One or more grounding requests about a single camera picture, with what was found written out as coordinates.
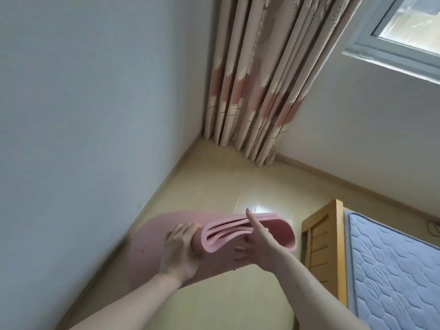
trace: pink curtain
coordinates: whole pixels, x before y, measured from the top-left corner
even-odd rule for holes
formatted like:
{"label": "pink curtain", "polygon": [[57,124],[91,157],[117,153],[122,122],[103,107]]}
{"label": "pink curtain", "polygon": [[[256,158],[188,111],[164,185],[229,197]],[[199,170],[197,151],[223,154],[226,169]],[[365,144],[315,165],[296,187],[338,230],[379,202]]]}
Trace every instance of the pink curtain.
{"label": "pink curtain", "polygon": [[361,0],[222,0],[205,139],[272,164]]}

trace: beige floor tile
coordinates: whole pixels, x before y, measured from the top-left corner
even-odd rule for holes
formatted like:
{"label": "beige floor tile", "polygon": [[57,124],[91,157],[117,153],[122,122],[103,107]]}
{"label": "beige floor tile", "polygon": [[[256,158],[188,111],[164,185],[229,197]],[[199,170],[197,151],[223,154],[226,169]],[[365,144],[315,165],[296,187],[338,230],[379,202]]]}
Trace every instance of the beige floor tile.
{"label": "beige floor tile", "polygon": [[[283,162],[257,168],[232,146],[200,140],[146,211],[144,220],[170,211],[277,212],[288,219],[300,245],[301,222],[337,198],[345,207],[440,245],[417,216],[322,179]],[[70,325],[129,291],[124,255],[110,266]],[[275,277],[251,265],[179,290],[156,313],[147,329],[290,330],[293,313]]]}

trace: hand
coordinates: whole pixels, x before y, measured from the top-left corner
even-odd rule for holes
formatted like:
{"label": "hand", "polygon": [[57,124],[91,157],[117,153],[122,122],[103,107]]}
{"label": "hand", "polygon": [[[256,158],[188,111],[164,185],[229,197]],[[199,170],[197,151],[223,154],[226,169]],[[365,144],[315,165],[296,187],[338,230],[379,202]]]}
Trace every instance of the hand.
{"label": "hand", "polygon": [[246,216],[252,225],[253,232],[245,237],[248,247],[235,247],[235,251],[244,254],[241,258],[236,258],[236,262],[251,261],[265,271],[274,271],[274,262],[278,255],[287,249],[281,246],[269,233],[261,222],[259,222],[250,209],[246,209]]}
{"label": "hand", "polygon": [[165,237],[159,273],[173,276],[180,285],[195,275],[201,263],[201,255],[191,249],[196,230],[193,223],[178,224]]}

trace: window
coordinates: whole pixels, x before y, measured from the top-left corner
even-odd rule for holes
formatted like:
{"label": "window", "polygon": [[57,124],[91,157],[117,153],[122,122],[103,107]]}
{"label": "window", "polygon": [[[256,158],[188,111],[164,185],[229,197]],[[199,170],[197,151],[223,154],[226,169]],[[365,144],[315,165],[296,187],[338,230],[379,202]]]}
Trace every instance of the window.
{"label": "window", "polygon": [[440,84],[440,0],[377,0],[344,54]]}

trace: curtain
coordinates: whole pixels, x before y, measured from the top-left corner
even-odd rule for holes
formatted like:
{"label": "curtain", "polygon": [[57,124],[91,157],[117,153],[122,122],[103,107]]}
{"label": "curtain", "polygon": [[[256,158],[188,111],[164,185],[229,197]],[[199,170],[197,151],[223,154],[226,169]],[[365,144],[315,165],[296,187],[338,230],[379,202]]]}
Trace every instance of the curtain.
{"label": "curtain", "polygon": [[204,137],[271,165],[361,0],[222,0]]}

